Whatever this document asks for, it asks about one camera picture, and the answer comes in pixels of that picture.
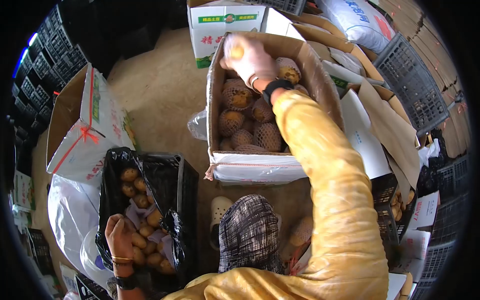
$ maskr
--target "glove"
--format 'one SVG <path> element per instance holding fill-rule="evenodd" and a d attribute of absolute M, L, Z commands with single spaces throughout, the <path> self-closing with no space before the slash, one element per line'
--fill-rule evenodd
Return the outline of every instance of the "glove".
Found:
<path fill-rule="evenodd" d="M 238 34 L 230 34 L 223 44 L 224 57 L 220 65 L 224 69 L 237 72 L 247 87 L 252 88 L 252 80 L 274 80 L 278 75 L 275 60 L 265 52 L 257 40 L 250 40 Z"/>

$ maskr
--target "gray plastic crate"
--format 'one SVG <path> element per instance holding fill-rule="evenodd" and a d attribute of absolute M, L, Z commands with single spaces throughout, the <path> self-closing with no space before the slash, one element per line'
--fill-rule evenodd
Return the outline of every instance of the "gray plastic crate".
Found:
<path fill-rule="evenodd" d="M 258 3 L 264 6 L 274 7 L 284 12 L 289 12 L 297 16 L 301 15 L 307 0 L 245 0 L 247 2 Z"/>
<path fill-rule="evenodd" d="M 468 186 L 468 154 L 437 171 L 440 197 L 451 197 Z"/>
<path fill-rule="evenodd" d="M 402 103 L 417 136 L 448 118 L 440 89 L 410 43 L 397 33 L 373 65 Z"/>
<path fill-rule="evenodd" d="M 437 246 L 455 240 L 462 228 L 467 210 L 468 193 L 455 197 L 437 209 L 429 246 Z"/>
<path fill-rule="evenodd" d="M 443 267 L 452 253 L 455 241 L 427 248 L 425 265 L 420 279 L 436 279 L 442 272 Z"/>
<path fill-rule="evenodd" d="M 420 280 L 413 291 L 412 297 L 410 300 L 420 300 L 427 299 L 426 295 L 428 294 L 430 288 L 433 286 L 435 280 Z"/>

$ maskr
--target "worker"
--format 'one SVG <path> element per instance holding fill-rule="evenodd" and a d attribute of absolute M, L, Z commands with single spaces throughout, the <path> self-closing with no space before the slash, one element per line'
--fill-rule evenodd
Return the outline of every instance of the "worker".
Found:
<path fill-rule="evenodd" d="M 387 259 L 373 208 L 371 183 L 360 154 L 317 102 L 293 90 L 288 82 L 275 79 L 275 61 L 261 43 L 239 35 L 227 37 L 225 45 L 241 43 L 244 52 L 241 58 L 226 55 L 222 67 L 233 69 L 248 87 L 263 93 L 273 106 L 282 137 L 310 179 L 312 256 L 303 274 L 286 276 L 279 274 L 282 271 L 278 268 L 277 242 L 268 236 L 272 231 L 276 240 L 278 231 L 260 229 L 258 235 L 238 240 L 239 230 L 245 233 L 246 226 L 247 230 L 255 224 L 258 228 L 265 227 L 265 223 L 276 226 L 276 216 L 266 199 L 248 195 L 226 210 L 220 221 L 218 273 L 202 275 L 164 299 L 385 300 Z M 245 224 L 233 215 L 256 217 Z M 131 232 L 125 226 L 123 217 L 115 215 L 105 229 L 115 257 L 118 299 L 142 300 L 142 290 L 128 283 L 134 272 L 133 250 Z M 245 248 L 252 251 L 247 259 L 241 256 Z"/>

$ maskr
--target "black wristwatch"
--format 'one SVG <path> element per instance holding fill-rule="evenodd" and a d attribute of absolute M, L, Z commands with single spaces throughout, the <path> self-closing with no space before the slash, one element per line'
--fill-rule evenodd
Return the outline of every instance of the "black wristwatch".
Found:
<path fill-rule="evenodd" d="M 264 92 L 262 93 L 268 105 L 272 106 L 272 103 L 270 102 L 270 97 L 272 96 L 273 91 L 275 91 L 279 87 L 283 87 L 286 90 L 294 89 L 293 84 L 288 80 L 285 80 L 285 79 L 273 80 L 271 83 L 267 85 Z"/>
<path fill-rule="evenodd" d="M 138 280 L 135 274 L 132 274 L 128 277 L 115 276 L 115 282 L 117 283 L 117 286 L 124 290 L 132 290 L 138 287 Z"/>

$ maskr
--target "bracelet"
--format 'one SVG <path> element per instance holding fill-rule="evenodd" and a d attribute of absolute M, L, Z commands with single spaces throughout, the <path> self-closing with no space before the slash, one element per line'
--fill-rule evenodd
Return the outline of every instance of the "bracelet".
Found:
<path fill-rule="evenodd" d="M 133 258 L 126 258 L 126 257 L 118 257 L 118 256 L 113 256 L 112 255 L 112 259 L 121 259 L 121 260 L 124 260 L 124 261 L 132 261 Z"/>

